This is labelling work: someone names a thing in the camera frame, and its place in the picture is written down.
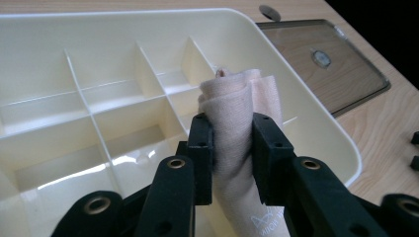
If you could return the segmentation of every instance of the wooden table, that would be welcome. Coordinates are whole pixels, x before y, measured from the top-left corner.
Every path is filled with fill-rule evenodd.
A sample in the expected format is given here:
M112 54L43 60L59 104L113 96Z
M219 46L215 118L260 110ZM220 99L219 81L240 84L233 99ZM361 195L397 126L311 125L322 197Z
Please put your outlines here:
M337 118L363 157L363 172L350 191L377 204L389 193L419 198L419 174L409 167L413 156L419 155L418 147L410 144L413 132L419 130L419 91L323 0L1 0L0 14L226 7L255 22L267 22L260 4L277 9L283 21L330 21L389 79L389 91Z

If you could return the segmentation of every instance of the folded cloth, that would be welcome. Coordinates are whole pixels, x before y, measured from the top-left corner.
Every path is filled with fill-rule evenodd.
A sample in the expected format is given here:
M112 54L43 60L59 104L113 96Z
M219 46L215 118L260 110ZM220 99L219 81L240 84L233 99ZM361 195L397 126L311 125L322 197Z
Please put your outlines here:
M257 69L235 74L220 69L200 88L199 110L213 127L214 194L234 231L240 237L289 236L284 210L260 202L252 175L253 113L282 126L275 78L262 78Z

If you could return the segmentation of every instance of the white cloth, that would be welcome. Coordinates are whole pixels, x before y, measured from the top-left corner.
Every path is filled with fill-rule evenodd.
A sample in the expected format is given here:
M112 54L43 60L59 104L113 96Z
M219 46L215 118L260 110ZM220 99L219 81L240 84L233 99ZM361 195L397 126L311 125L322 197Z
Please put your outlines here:
M213 127L213 187L225 216L239 237L289 236L281 207L260 202L252 175L253 112L280 127L280 97L273 76L257 69L232 74L225 69L201 84L200 112Z

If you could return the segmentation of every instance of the white plastic tray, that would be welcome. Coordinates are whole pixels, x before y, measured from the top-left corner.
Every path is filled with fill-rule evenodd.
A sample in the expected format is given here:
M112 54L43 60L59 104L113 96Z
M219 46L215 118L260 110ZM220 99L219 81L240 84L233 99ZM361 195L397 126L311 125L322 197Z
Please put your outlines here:
M274 75L297 155L346 185L360 154L256 25L228 9L0 16L0 235L49 236L79 198L149 185L218 67ZM231 236L217 204L197 236Z

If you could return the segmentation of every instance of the table surface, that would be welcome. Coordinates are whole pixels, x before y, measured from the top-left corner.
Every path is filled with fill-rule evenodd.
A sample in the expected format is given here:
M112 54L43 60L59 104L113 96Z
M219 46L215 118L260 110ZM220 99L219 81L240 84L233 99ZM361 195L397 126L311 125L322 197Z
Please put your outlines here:
M419 198L419 174L409 167L419 155L418 146L410 143L419 130L419 91L323 0L0 0L0 14L222 7L236 9L257 23L267 22L259 12L261 4L278 10L283 21L330 21L389 79L388 91L336 118L363 158L362 174L349 190L376 204L386 194Z

